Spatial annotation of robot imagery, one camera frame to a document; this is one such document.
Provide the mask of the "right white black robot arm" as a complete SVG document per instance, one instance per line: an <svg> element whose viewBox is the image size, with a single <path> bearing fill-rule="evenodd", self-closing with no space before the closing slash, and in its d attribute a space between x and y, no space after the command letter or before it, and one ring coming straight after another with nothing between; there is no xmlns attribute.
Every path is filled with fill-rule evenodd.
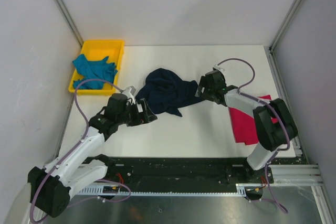
<svg viewBox="0 0 336 224"><path fill-rule="evenodd" d="M214 69L201 76L196 95L229 109L235 109L251 118L258 143L246 158L242 169L243 179L254 183L261 170L282 151L290 149L290 141L297 137L298 129L284 100L265 100L228 86L222 72Z"/></svg>

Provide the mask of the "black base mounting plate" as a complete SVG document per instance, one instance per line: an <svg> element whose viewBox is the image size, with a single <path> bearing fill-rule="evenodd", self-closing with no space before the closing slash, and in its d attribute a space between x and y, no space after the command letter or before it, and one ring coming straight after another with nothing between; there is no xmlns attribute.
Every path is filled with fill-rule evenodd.
<svg viewBox="0 0 336 224"><path fill-rule="evenodd" d="M100 154L86 158L85 164L99 160L108 166L108 177L121 174L124 181L135 178L218 178L230 184L274 182L271 168L253 170L246 158L158 158L108 157Z"/></svg>

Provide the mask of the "left aluminium frame post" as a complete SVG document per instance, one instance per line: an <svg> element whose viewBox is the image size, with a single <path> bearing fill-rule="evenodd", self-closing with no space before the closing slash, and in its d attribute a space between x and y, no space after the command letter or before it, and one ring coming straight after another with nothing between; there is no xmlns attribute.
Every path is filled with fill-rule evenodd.
<svg viewBox="0 0 336 224"><path fill-rule="evenodd" d="M78 45L80 47L82 47L83 43L84 43L83 38L82 38L82 36L81 36L81 34L80 34L76 24L75 24L70 12L69 12L64 0L54 0L54 2L56 4L57 8L59 9L62 17L64 18L67 26L69 27L72 35L74 36L76 42L78 43Z"/></svg>

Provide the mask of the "aluminium frame post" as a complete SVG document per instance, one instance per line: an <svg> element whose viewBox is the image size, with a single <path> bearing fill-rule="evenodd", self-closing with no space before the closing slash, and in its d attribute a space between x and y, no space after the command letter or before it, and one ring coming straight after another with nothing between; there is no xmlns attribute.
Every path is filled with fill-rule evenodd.
<svg viewBox="0 0 336 224"><path fill-rule="evenodd" d="M297 12L299 11L304 1L305 0L293 0L288 12L285 15L284 20L282 21L278 31L276 32L274 39L272 40L269 46L269 51L271 53L273 53L276 50L277 46L279 45L283 36L286 34L289 26L291 25L292 21L294 20Z"/></svg>
<svg viewBox="0 0 336 224"><path fill-rule="evenodd" d="M80 34L76 24L75 24L70 12L69 12L64 0L54 0L54 2L56 4L57 8L59 9L62 17L64 18L67 26L69 27L72 35L74 36L76 42L78 43L78 45L80 47L82 47L83 43L84 43L83 38L82 38L82 36L81 36L81 34Z"/></svg>

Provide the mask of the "navy blue t-shirt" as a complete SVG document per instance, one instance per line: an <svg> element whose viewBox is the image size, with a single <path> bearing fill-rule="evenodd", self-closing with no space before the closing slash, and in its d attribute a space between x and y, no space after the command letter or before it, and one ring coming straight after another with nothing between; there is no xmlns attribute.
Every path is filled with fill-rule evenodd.
<svg viewBox="0 0 336 224"><path fill-rule="evenodd" d="M148 74L135 98L146 99L154 114L168 113L181 117L180 108L204 101L196 96L197 88L195 80L184 81L171 70L158 68Z"/></svg>

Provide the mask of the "folded magenta t-shirt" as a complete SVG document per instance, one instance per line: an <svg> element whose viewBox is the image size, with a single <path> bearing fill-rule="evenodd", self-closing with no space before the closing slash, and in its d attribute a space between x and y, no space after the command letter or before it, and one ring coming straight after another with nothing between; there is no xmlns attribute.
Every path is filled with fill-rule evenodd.
<svg viewBox="0 0 336 224"><path fill-rule="evenodd" d="M225 95L225 102L229 108L232 130L236 143L244 143L245 145L259 143L253 110L262 106L258 101L266 101L269 103L270 100L270 95L258 97L255 101L239 95L235 91Z"/></svg>

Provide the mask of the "right aluminium frame post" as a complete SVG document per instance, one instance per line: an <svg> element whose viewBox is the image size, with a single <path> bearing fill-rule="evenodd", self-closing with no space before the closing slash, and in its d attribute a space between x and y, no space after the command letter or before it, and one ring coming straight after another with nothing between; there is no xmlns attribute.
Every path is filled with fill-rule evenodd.
<svg viewBox="0 0 336 224"><path fill-rule="evenodd" d="M271 53L273 53L276 50L277 46L279 45L283 36L286 34L289 26L291 25L292 21L294 20L297 12L299 11L304 1L305 0L293 0L288 12L285 15L284 20L282 21L278 31L276 32L274 39L272 40L269 46L269 51Z"/></svg>

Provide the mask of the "yellow plastic bin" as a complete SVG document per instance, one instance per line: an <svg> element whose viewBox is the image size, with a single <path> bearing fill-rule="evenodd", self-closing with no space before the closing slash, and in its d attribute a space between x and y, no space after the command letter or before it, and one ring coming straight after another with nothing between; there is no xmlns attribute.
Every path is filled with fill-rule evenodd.
<svg viewBox="0 0 336 224"><path fill-rule="evenodd" d="M87 40L84 42L80 54L84 54L90 61L102 60L108 56L108 63L114 62L117 65L118 73L115 76L114 83L110 83L101 79L88 79L81 82L76 88L78 88L78 95L112 95L117 91L117 82L119 72L121 70L121 62L124 53L124 41L123 40ZM82 78L75 69L69 86L68 91L75 92L72 87L75 77Z"/></svg>

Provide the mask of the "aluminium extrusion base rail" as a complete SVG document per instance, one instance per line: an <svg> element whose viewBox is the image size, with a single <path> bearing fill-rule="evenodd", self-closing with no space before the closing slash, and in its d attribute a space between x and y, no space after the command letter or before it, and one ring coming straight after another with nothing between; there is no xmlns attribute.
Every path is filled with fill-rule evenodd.
<svg viewBox="0 0 336 224"><path fill-rule="evenodd" d="M323 185L323 178L318 165L271 165L270 168L275 185Z"/></svg>

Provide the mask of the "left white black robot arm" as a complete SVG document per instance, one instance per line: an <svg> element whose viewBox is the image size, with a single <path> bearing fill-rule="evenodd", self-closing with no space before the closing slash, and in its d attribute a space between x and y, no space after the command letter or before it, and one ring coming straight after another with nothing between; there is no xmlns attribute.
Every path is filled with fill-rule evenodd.
<svg viewBox="0 0 336 224"><path fill-rule="evenodd" d="M32 223L34 210L39 208L46 216L57 217L69 205L72 198L85 187L98 180L110 182L116 169L98 159L81 167L85 159L119 126L138 126L157 120L145 99L136 101L132 94L114 93L95 116L86 120L86 129L78 142L66 153L56 157L43 168L34 167L28 174L31 185L29 217Z"/></svg>

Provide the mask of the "teal crumpled t-shirt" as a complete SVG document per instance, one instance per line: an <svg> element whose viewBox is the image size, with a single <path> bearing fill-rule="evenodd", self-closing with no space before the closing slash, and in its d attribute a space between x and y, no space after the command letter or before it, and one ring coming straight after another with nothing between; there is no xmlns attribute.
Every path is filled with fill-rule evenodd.
<svg viewBox="0 0 336 224"><path fill-rule="evenodd" d="M72 63L82 78L75 77L72 87L75 89L81 82L88 79L101 79L114 83L118 73L117 65L114 62L108 63L108 59L109 57L106 56L102 60L90 61L84 54L80 54Z"/></svg>

